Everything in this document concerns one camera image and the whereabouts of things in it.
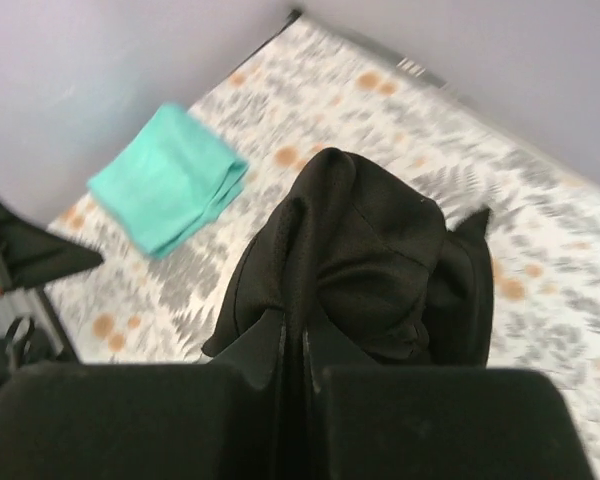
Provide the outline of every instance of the gray wall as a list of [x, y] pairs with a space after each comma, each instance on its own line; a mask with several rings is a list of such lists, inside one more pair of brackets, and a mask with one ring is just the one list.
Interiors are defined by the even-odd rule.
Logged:
[[600, 0], [305, 0], [600, 183]]
[[1, 196], [50, 220], [160, 103], [193, 103], [288, 11], [280, 0], [0, 1]]
[[[193, 103], [286, 0], [0, 1], [0, 194], [47, 221], [166, 100]], [[600, 182], [600, 0], [305, 0]]]

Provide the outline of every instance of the teal towel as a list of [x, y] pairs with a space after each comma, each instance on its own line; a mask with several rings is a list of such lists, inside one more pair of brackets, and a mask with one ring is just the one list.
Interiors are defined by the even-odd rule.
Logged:
[[166, 104], [87, 185], [142, 252], [164, 257], [218, 218], [246, 171], [220, 138]]

